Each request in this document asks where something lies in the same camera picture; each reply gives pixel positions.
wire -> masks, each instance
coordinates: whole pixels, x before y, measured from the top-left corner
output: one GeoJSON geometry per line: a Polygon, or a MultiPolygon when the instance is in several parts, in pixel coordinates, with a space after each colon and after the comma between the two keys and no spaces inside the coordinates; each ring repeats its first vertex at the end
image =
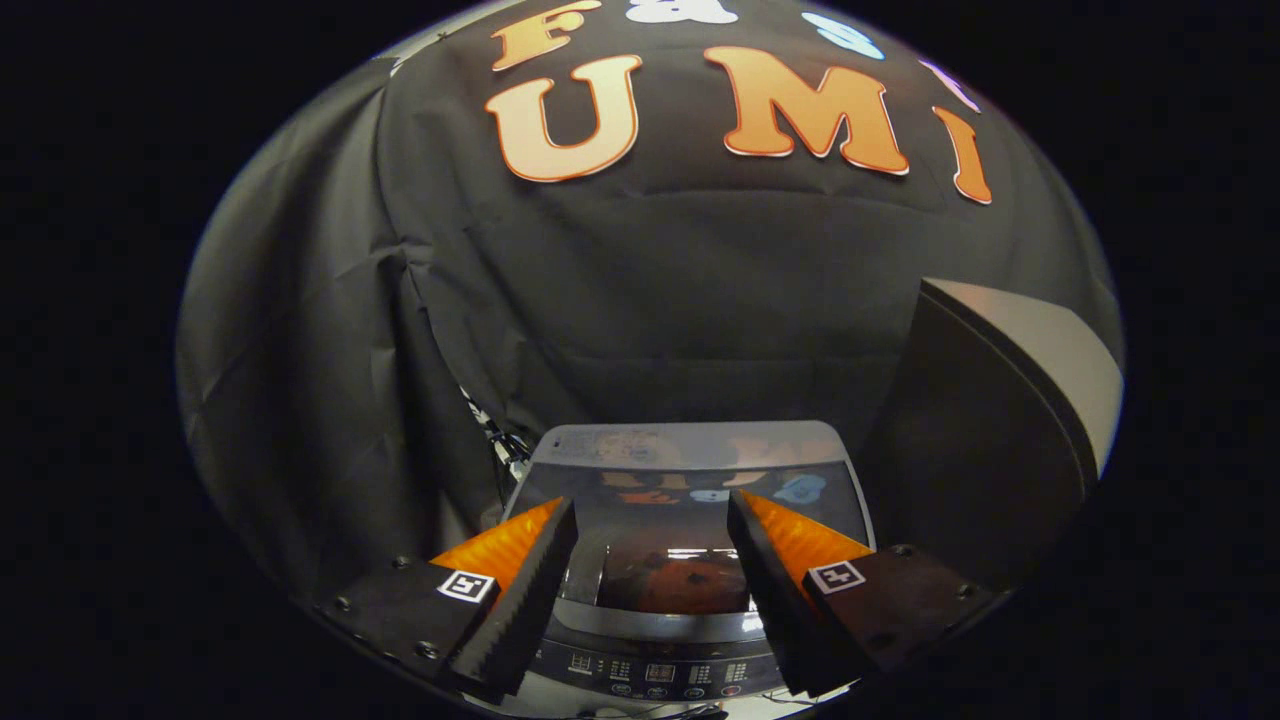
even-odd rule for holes
{"type": "Polygon", "coordinates": [[[767,700],[769,702],[776,702],[778,705],[809,705],[809,706],[822,705],[820,702],[813,702],[813,701],[809,701],[809,700],[778,700],[778,698],[773,697],[773,693],[763,693],[763,694],[760,694],[760,697],[763,697],[764,700],[767,700]]]}
{"type": "MultiPolygon", "coordinates": [[[[571,717],[557,717],[554,720],[625,720],[627,717],[640,717],[641,715],[648,715],[650,712],[657,712],[658,710],[662,710],[663,707],[667,707],[667,706],[666,705],[659,705],[657,707],[650,707],[649,710],[640,710],[640,711],[632,712],[630,715],[588,715],[588,714],[584,714],[584,715],[573,715],[571,717]]],[[[705,715],[705,714],[716,712],[718,710],[719,710],[719,707],[717,707],[716,705],[699,705],[698,707],[690,707],[689,710],[684,710],[684,711],[677,712],[675,715],[664,715],[662,717],[654,717],[652,720],[692,720],[694,717],[698,717],[699,715],[705,715]]]]}

orange letter cutout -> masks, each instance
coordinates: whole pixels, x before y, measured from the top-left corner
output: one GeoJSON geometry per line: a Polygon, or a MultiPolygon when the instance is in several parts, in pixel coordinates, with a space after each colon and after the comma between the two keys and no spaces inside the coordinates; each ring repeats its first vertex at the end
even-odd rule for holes
{"type": "Polygon", "coordinates": [[[513,68],[530,58],[568,45],[567,37],[552,37],[552,31],[570,32],[582,27],[586,20],[582,19],[582,13],[575,10],[594,10],[599,6],[599,0],[579,0],[554,10],[538,13],[490,35],[489,37],[502,38],[502,58],[493,64],[494,72],[513,68]]]}
{"type": "Polygon", "coordinates": [[[991,188],[987,187],[987,178],[982,174],[982,158],[978,156],[978,141],[973,128],[950,110],[934,108],[933,114],[947,126],[951,147],[956,151],[954,178],[956,190],[974,202],[991,205],[991,188]]]}
{"type": "Polygon", "coordinates": [[[640,127],[631,94],[631,70],[639,67],[639,56],[618,55],[593,60],[568,74],[591,87],[595,104],[595,133],[577,145],[556,145],[547,135],[543,96],[556,86],[550,79],[531,79],[489,99],[484,109],[498,120],[498,142],[511,172],[535,182],[559,182],[621,160],[635,145],[640,127]]]}
{"type": "Polygon", "coordinates": [[[708,60],[728,70],[737,102],[737,129],[724,146],[739,155],[785,158],[795,141],[778,129],[773,109],[787,117],[809,152],[826,158],[840,124],[849,122],[849,140],[840,154],[850,164],[905,176],[910,165],[897,149],[884,109],[884,86],[849,68],[827,68],[818,90],[809,87],[781,60],[749,47],[712,47],[708,60]]]}

